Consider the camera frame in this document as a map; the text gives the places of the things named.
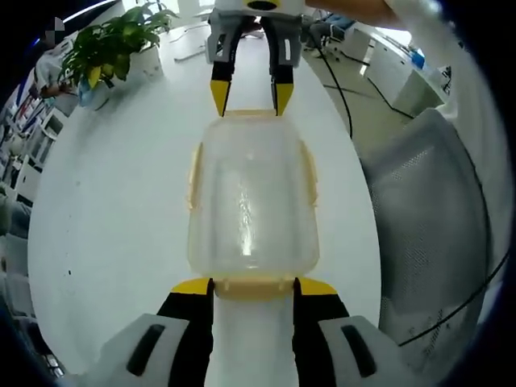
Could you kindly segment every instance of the potted plant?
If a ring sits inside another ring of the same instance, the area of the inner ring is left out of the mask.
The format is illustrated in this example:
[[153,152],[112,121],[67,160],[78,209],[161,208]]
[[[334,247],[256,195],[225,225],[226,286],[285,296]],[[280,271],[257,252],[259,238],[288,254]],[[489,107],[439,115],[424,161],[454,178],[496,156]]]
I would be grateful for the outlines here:
[[151,4],[132,8],[104,24],[89,26],[77,35],[72,51],[63,61],[60,77],[78,87],[84,105],[95,109],[106,102],[108,89],[114,86],[113,78],[127,79],[131,57],[151,49],[157,56],[158,34],[169,31],[170,17],[177,16],[167,9],[153,14],[149,10]]

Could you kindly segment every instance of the white table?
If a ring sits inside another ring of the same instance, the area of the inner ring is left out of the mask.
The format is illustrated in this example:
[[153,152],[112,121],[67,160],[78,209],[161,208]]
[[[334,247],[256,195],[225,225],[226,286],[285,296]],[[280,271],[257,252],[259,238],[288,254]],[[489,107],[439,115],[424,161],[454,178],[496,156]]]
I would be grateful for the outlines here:
[[346,31],[346,39],[338,48],[352,59],[364,60],[369,42],[376,41],[365,75],[393,109],[415,117],[426,108],[446,103],[449,97],[430,70],[416,67],[410,56],[393,43],[395,39],[398,44],[408,45],[410,33],[356,23]]
[[[202,40],[209,31],[195,33]],[[99,112],[77,109],[41,178],[28,245],[31,293],[43,337],[70,372],[85,371],[110,337],[197,277],[186,259],[188,174],[217,113],[211,67],[203,56],[175,63],[175,44],[160,50],[164,78],[114,95]],[[228,109],[272,106],[267,42],[246,38]],[[344,124],[304,60],[285,116],[318,171],[321,259],[310,276],[332,284],[350,314],[377,324],[380,257],[368,188]]]

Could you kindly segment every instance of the plastic food container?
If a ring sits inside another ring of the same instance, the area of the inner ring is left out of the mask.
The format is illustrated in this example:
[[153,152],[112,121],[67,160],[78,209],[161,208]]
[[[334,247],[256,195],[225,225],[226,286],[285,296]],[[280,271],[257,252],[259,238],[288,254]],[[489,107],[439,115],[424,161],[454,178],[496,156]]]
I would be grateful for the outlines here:
[[318,261],[315,184],[311,154],[287,119],[215,121],[190,174],[192,269],[218,280],[309,272]]

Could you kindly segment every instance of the blue object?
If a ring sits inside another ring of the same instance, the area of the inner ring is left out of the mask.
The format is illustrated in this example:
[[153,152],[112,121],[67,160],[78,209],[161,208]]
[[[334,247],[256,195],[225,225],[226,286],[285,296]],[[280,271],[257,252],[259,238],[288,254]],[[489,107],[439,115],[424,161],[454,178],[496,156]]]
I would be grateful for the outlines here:
[[16,105],[20,105],[20,102],[21,102],[21,99],[22,99],[22,94],[23,94],[23,89],[25,89],[25,85],[27,84],[27,77],[25,77],[22,82],[19,84],[19,87],[18,87],[18,96],[16,97]]
[[89,87],[88,80],[85,77],[79,81],[77,95],[79,96],[79,105],[82,107],[89,106],[94,99],[94,91]]
[[355,22],[353,19],[337,14],[331,14],[324,21],[343,30],[347,30]]
[[412,52],[412,63],[422,69],[422,67],[425,65],[425,57],[419,52]]

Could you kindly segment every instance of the office chair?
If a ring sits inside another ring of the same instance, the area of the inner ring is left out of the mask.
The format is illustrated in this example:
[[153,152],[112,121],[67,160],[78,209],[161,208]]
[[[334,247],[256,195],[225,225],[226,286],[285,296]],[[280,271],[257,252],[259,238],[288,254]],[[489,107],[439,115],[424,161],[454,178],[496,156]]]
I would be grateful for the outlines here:
[[[401,343],[450,314],[486,278],[484,196],[455,128],[436,110],[362,161],[380,244],[379,328]],[[407,364],[433,381],[444,377],[476,331],[482,300],[402,347]]]

